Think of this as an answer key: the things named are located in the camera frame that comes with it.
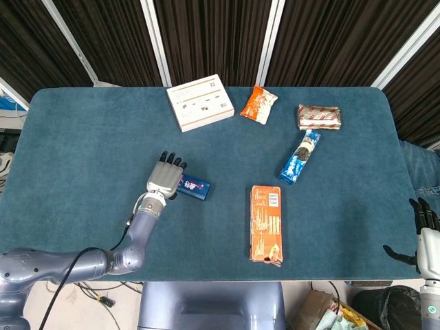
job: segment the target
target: robotic hand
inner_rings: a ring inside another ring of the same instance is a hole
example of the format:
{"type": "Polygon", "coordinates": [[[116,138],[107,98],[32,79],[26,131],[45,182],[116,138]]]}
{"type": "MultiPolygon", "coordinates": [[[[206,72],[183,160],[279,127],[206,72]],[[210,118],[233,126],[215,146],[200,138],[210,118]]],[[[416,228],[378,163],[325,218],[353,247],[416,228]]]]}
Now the robotic hand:
{"type": "Polygon", "coordinates": [[[416,266],[426,280],[420,289],[422,329],[440,329],[440,220],[424,199],[418,203],[410,199],[410,204],[415,213],[416,256],[398,254],[387,245],[384,250],[395,260],[416,266]]]}
{"type": "Polygon", "coordinates": [[[126,274],[141,268],[146,244],[166,206],[166,200],[175,198],[186,167],[180,158],[174,160],[174,153],[168,159],[166,156],[165,151],[148,179],[147,191],[135,204],[124,232],[130,240],[125,247],[119,247],[119,242],[110,250],[88,247],[79,253],[51,253],[19,247],[0,254],[0,329],[30,329],[29,322],[23,317],[23,309],[37,281],[60,284],[41,322],[42,329],[65,283],[93,280],[106,274],[126,274]]]}

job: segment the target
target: blue snack package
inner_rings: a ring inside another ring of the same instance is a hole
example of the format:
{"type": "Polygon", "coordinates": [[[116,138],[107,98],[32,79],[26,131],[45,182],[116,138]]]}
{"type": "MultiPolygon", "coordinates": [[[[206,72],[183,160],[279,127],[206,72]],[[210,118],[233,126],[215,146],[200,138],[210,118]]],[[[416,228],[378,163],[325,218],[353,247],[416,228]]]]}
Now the blue snack package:
{"type": "Polygon", "coordinates": [[[289,161],[278,175],[278,178],[282,182],[289,185],[296,182],[320,137],[321,134],[311,129],[305,131],[305,136],[299,147],[295,150],[294,154],[289,158],[289,161]]]}
{"type": "Polygon", "coordinates": [[[177,191],[204,201],[210,187],[209,182],[183,174],[177,186],[177,191]]]}

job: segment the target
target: teal tablecloth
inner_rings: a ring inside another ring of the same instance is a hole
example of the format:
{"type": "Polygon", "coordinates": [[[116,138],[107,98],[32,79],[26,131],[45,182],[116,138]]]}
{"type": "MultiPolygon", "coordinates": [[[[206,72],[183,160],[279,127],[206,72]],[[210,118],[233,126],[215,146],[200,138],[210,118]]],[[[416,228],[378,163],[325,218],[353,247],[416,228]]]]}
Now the teal tablecloth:
{"type": "Polygon", "coordinates": [[[416,276],[391,260],[416,248],[413,197],[384,94],[369,87],[268,88],[265,126],[239,116],[250,87],[227,88],[235,116],[181,133],[165,88],[39,91],[0,201],[0,251],[110,248],[163,150],[212,184],[206,201],[170,201],[144,267],[120,280],[389,279],[416,276]],[[302,139],[296,109],[339,106],[299,180],[276,179],[302,139]],[[249,261],[250,189],[282,187],[281,268],[249,261]]]}

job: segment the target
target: black trash bag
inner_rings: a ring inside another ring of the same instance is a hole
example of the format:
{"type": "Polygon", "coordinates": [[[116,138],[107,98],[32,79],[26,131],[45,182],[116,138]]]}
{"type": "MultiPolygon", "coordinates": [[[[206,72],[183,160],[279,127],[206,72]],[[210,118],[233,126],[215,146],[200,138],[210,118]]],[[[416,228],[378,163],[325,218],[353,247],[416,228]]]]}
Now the black trash bag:
{"type": "Polygon", "coordinates": [[[411,287],[362,291],[351,306],[383,330],[421,329],[420,293],[411,287]]]}

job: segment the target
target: black curtain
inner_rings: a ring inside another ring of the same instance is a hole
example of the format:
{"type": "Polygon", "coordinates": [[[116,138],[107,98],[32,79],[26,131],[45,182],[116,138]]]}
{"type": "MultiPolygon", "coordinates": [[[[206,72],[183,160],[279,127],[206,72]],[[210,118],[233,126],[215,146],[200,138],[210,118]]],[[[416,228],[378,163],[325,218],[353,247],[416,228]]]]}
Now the black curtain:
{"type": "Polygon", "coordinates": [[[0,0],[0,77],[28,102],[42,88],[92,85],[41,0],[0,0]]]}
{"type": "Polygon", "coordinates": [[[98,79],[162,86],[140,0],[55,0],[98,79]]]}
{"type": "Polygon", "coordinates": [[[225,85],[256,81],[271,1],[156,0],[173,85],[218,74],[225,85]]]}
{"type": "Polygon", "coordinates": [[[286,0],[267,86],[369,86],[437,0],[286,0]]]}
{"type": "Polygon", "coordinates": [[[440,29],[384,88],[399,137],[417,142],[440,133],[440,29]]]}

